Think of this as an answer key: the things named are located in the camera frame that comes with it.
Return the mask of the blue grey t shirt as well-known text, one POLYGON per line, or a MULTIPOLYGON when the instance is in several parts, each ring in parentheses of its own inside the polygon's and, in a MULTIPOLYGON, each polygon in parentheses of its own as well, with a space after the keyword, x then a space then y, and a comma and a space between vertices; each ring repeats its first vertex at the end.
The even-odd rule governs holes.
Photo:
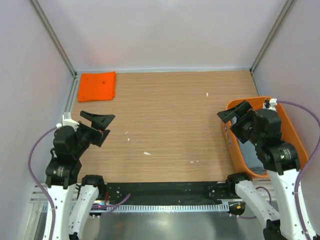
POLYGON ((254 179, 267 177, 263 164, 256 156, 255 147, 249 141, 241 143, 229 129, 230 126, 231 124, 228 123, 224 130, 234 171, 236 173, 246 173, 254 179))

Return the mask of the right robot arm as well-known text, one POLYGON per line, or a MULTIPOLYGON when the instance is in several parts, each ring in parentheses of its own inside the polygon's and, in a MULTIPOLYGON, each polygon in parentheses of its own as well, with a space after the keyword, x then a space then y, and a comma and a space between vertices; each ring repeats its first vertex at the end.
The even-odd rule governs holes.
POLYGON ((217 116, 241 142, 250 142, 272 183, 278 210, 268 203, 245 172, 227 177, 225 192, 231 198, 240 197, 252 210, 263 228, 266 240, 318 240, 302 192, 298 145, 294 135, 282 136, 289 126, 280 101, 266 98, 260 109, 246 100, 220 111, 217 116))

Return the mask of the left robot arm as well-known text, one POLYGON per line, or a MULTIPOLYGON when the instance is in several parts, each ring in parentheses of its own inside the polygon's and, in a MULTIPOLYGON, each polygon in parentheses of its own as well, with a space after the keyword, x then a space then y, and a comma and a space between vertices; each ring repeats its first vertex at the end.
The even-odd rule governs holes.
POLYGON ((90 121, 87 126, 75 121, 65 112, 54 132, 51 160, 45 170, 48 210, 43 239, 80 240, 95 200, 106 194, 101 175, 86 175, 81 181, 78 197, 73 202, 81 156, 90 145, 101 147, 110 133, 107 129, 115 115, 81 111, 80 116, 90 121))

